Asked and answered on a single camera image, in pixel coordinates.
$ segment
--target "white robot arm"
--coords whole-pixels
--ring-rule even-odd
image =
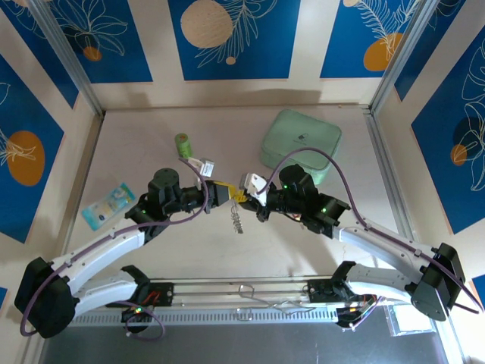
[[[452,247],[441,244],[435,249],[409,241],[369,220],[365,226],[358,221],[353,226],[340,226],[339,217],[350,207],[319,193],[301,167],[284,168],[280,180],[283,189],[277,190],[272,185],[261,193],[266,180],[256,174],[246,175],[242,179],[245,201],[240,205],[256,212],[260,221],[267,221],[272,212],[299,214],[300,222],[310,231],[359,246],[396,268],[369,268],[343,262],[330,280],[310,281],[308,296],[311,303],[345,302],[349,292],[353,295],[373,294],[411,302],[430,318],[446,320],[461,286],[430,264],[425,256],[440,261],[464,282],[458,255]],[[32,261],[24,273],[15,306],[28,315],[43,337],[51,337],[67,327],[74,317],[91,309],[115,301],[141,305],[149,295],[150,281],[137,268],[125,267],[118,275],[102,281],[91,281],[90,278],[159,235],[167,224],[156,224],[156,221],[168,221],[175,212],[191,212],[203,206],[205,200],[208,201],[205,211],[209,213],[210,208],[220,206],[231,197],[225,184],[207,181],[206,187],[204,190],[197,187],[180,189],[176,171],[166,168],[158,171],[149,184],[149,192],[125,215],[124,226],[119,227],[123,228],[121,234],[112,231],[51,262],[41,258]],[[414,252],[396,241],[403,246],[411,244]],[[74,259],[81,253],[81,258]]]

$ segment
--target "beige circle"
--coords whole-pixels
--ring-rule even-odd
[[[183,35],[197,48],[224,44],[233,34],[233,21],[224,7],[213,0],[197,0],[180,19]]]
[[[13,2],[15,2],[16,4],[20,5],[20,6],[23,6],[24,8],[26,8],[27,6],[29,6],[27,4],[27,0],[12,0]]]
[[[343,4],[350,8],[351,6],[356,6],[361,0],[343,0]]]

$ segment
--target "green can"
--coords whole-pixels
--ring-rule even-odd
[[[190,146],[189,137],[185,133],[180,133],[175,136],[175,145],[179,156],[182,158],[192,157],[192,147]]]

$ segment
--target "metal bar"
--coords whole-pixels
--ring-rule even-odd
[[[405,31],[402,40],[391,59],[389,66],[384,72],[383,78],[377,88],[374,97],[372,98],[370,109],[371,114],[378,112],[387,97],[389,91],[394,87],[397,77],[404,68],[405,63],[409,59],[413,49],[416,46],[421,34],[427,26],[428,21],[433,15],[440,0],[421,0],[421,5],[412,18],[408,29]]]
[[[66,72],[76,85],[77,89],[84,96],[92,111],[99,117],[103,117],[103,110],[83,66],[77,59],[73,49],[70,47],[61,27],[56,21],[49,3],[44,0],[27,0],[28,8],[33,19],[38,23],[50,46],[58,56]]]
[[[379,165],[380,173],[383,177],[384,186],[386,187],[387,196],[390,200],[391,209],[393,210],[394,219],[399,234],[407,237],[410,240],[416,240],[415,229],[412,226],[409,218],[408,209],[402,198],[401,189],[396,179],[396,172],[390,161],[389,153],[387,152],[386,144],[380,132],[377,116],[367,114],[366,120],[371,136],[371,142],[376,152],[377,163]]]
[[[306,283],[310,279],[330,279],[328,275],[305,275],[302,277],[247,277],[247,278],[150,278],[154,283],[173,283],[177,285],[203,285],[203,284],[233,284],[236,288],[240,284],[295,284]]]
[[[91,311],[74,319],[69,327],[107,327],[123,326],[120,322],[120,309],[105,311]],[[337,322],[336,309],[321,307],[312,311],[301,309],[293,310],[287,315],[277,309],[197,309],[197,310],[170,310],[156,309],[155,314],[163,321],[165,326],[172,325],[235,325],[235,324],[279,324],[303,322]],[[130,326],[158,325],[155,320],[151,322],[130,323]]]
[[[69,248],[70,237],[72,236],[74,230],[77,212],[80,209],[84,187],[86,186],[86,182],[88,180],[89,169],[91,168],[92,160],[94,159],[94,152],[96,150],[96,146],[98,145],[99,135],[101,134],[104,117],[99,118],[98,116],[95,116],[94,118],[95,120],[92,122],[91,130],[89,131],[89,135],[86,139],[83,157],[81,158],[79,168],[77,169],[76,178],[74,179],[69,203],[67,204],[68,208],[66,208],[66,214],[64,215],[64,220],[62,221],[62,228],[59,232],[59,237],[64,237],[61,255],[66,254],[67,249]]]

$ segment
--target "white line drawing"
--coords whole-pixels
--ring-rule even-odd
[[[459,8],[459,5],[462,3],[462,0],[451,0],[452,3],[449,4],[450,0],[447,2],[441,0],[436,8],[434,9],[433,15],[431,15],[431,19],[427,22],[433,30],[437,29],[438,19],[440,17],[452,17]]]
[[[462,88],[469,130],[453,148],[452,161],[456,165],[471,162],[470,190],[485,189],[485,39],[471,59]]]
[[[387,0],[344,0],[345,6],[354,6],[361,11],[364,25],[372,29],[374,38],[386,45],[386,58],[389,61],[396,51],[396,38],[402,28],[411,20],[421,0],[401,0],[396,11],[389,9]]]
[[[39,38],[45,39],[44,33],[40,30],[39,25],[34,20],[32,14],[30,13],[29,9],[22,5],[23,2],[19,2],[19,0],[2,0],[8,10],[11,11],[13,15],[17,18],[18,22],[22,27],[27,30],[30,30],[34,34],[36,34]]]
[[[7,99],[9,89],[10,85],[8,83],[0,83],[0,105]],[[32,148],[23,148],[11,142],[5,134],[3,134],[2,130],[0,130],[0,166],[3,166],[9,158],[12,161],[14,161],[16,157],[35,161],[36,157],[32,155],[34,150],[36,150],[35,146]]]
[[[10,5],[8,8],[25,28],[45,39],[28,8],[19,5],[15,0],[2,1]],[[51,0],[47,4],[65,36],[73,40],[74,45],[79,46],[80,51],[90,61],[101,59],[100,49],[121,56],[125,54],[125,48],[116,36],[127,31],[128,23],[105,15],[105,0]]]
[[[235,64],[245,48],[251,46],[252,38],[258,39],[256,21],[270,13],[277,2],[278,0],[221,0],[219,3],[214,0],[197,0],[192,3],[184,12],[181,23],[187,40],[199,48],[196,58],[201,61],[198,68],[211,61]],[[200,20],[196,17],[199,9],[207,9],[211,17]],[[190,36],[193,34],[190,22],[198,23],[197,29],[193,29],[200,32],[197,39]]]

